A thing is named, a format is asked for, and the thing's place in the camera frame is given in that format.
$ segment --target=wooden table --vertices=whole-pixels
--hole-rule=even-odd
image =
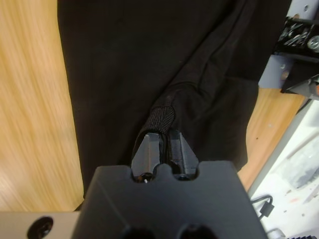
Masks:
[[[0,0],[0,211],[72,211],[82,201],[56,0]],[[260,89],[247,129],[248,189],[303,97]]]

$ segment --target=black cloth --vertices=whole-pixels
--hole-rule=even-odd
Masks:
[[[200,161],[247,162],[246,128],[290,1],[60,0],[84,191],[146,131],[181,131]]]

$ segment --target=black garment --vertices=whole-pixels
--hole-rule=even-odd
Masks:
[[[170,127],[199,160],[231,160],[240,169],[257,83],[288,6],[288,0],[59,1],[84,191],[97,166],[129,165],[145,131]]]

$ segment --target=screw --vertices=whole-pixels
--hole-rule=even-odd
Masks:
[[[307,46],[312,51],[319,53],[319,36],[313,36],[310,38],[310,40],[307,42]]]

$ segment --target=black cable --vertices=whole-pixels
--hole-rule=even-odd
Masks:
[[[263,200],[265,200],[265,199],[270,199],[270,200],[269,200],[269,203],[270,203],[270,204],[273,203],[273,196],[271,196],[271,195],[265,195],[265,196],[262,196],[262,197],[260,197],[260,198],[257,198],[257,199],[252,200],[252,201],[251,201],[251,204],[261,202],[261,201],[263,201]]]
[[[260,216],[258,217],[259,220],[261,220],[263,217],[268,217],[270,213],[272,212],[272,210],[274,209],[275,206],[273,205],[273,197],[271,195],[265,195],[251,201],[251,203],[254,204],[254,203],[262,202],[268,199],[269,199],[269,202],[265,201],[262,208],[259,211],[261,213]]]

